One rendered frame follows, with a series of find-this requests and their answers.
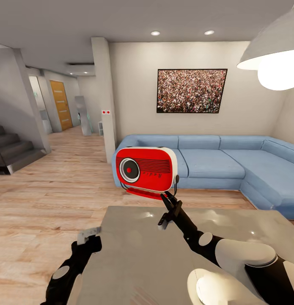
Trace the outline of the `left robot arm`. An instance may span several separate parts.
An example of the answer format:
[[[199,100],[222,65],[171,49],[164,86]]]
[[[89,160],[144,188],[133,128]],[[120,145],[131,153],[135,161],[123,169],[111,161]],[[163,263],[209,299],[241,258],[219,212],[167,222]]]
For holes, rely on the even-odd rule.
[[[103,227],[77,232],[77,241],[71,244],[72,256],[52,275],[46,291],[46,302],[40,305],[76,305],[81,287],[82,273],[93,252],[102,249],[101,238],[96,236]]]

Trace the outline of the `radio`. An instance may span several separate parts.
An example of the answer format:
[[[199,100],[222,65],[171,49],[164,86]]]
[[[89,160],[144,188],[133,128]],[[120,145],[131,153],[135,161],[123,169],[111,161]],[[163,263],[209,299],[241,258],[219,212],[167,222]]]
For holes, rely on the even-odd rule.
[[[166,147],[126,147],[120,149],[115,156],[116,173],[123,185],[167,191],[174,185],[174,195],[177,192],[179,175],[175,153]],[[122,185],[121,185],[122,186]],[[123,186],[122,186],[123,187]],[[124,188],[124,187],[123,187]],[[126,188],[124,188],[126,189]],[[126,191],[152,199],[162,200],[159,193],[127,188]]]

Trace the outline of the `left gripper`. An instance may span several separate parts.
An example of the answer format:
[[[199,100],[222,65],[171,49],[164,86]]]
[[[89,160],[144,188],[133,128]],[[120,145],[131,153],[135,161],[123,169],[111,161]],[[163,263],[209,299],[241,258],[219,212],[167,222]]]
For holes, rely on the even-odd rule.
[[[87,257],[87,262],[93,252],[100,252],[102,249],[100,236],[89,237],[89,240],[85,244],[78,245],[77,241],[71,244],[72,254],[83,253]]]

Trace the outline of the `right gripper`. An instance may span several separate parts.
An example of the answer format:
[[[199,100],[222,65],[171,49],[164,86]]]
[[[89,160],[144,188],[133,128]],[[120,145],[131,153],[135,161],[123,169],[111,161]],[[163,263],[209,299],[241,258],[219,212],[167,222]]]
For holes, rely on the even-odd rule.
[[[165,191],[165,194],[168,196],[172,196],[172,194],[168,191]],[[191,223],[191,219],[187,216],[185,211],[181,208],[182,201],[177,201],[177,198],[174,196],[172,199],[167,199],[164,194],[160,194],[163,202],[166,205],[166,208],[169,210],[166,221],[172,221],[176,223],[179,229],[183,230]]]

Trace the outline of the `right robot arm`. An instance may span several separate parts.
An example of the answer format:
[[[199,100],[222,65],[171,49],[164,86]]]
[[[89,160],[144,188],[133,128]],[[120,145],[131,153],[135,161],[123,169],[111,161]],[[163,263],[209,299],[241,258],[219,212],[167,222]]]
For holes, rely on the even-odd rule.
[[[165,194],[172,196],[168,191]],[[294,305],[294,264],[266,244],[235,241],[198,231],[197,226],[181,208],[182,201],[160,194],[168,213],[158,223],[166,230],[176,223],[190,249],[236,278],[256,297],[268,305]]]

